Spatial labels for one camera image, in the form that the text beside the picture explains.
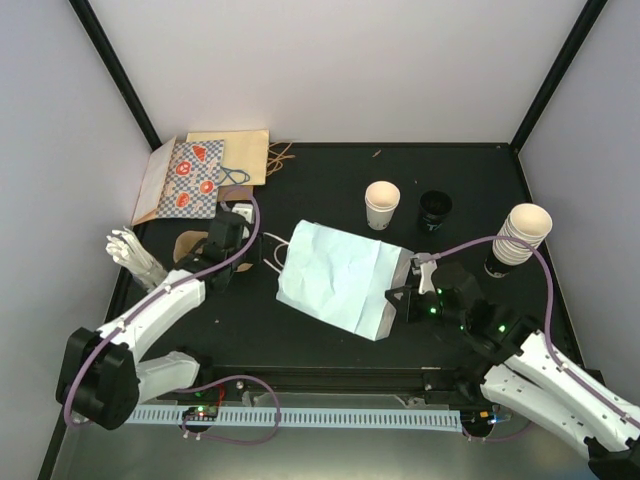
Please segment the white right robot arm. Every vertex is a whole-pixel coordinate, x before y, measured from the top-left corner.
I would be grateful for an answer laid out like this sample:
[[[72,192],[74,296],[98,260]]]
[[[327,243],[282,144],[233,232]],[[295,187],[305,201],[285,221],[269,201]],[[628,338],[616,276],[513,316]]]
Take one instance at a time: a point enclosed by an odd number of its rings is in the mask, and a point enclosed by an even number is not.
[[[639,476],[639,408],[548,342],[534,318],[488,302],[459,264],[412,268],[386,299],[412,321],[433,320],[482,360],[454,379],[457,396],[505,406],[574,448],[599,479]]]

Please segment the light blue paper bag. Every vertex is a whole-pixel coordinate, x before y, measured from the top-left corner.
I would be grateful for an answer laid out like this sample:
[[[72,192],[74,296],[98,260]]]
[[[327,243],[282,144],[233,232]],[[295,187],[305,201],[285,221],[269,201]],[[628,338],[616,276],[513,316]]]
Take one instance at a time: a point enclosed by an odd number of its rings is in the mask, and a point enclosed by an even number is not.
[[[390,335],[397,308],[385,293],[405,285],[411,251],[305,220],[288,240],[265,235],[277,242],[265,263],[279,302],[370,341]]]

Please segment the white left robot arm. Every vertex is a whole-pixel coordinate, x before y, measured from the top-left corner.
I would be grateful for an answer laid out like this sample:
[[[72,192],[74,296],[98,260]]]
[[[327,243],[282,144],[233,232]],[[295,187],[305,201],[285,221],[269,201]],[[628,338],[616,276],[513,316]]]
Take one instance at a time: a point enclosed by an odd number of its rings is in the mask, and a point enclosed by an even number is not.
[[[114,430],[148,400],[182,390],[202,399],[213,391],[215,376],[197,355],[145,356],[179,320],[223,291],[247,257],[259,254],[259,224],[258,215],[218,214],[201,244],[142,300],[100,328],[79,328],[69,337],[56,389],[69,427],[88,421]]]

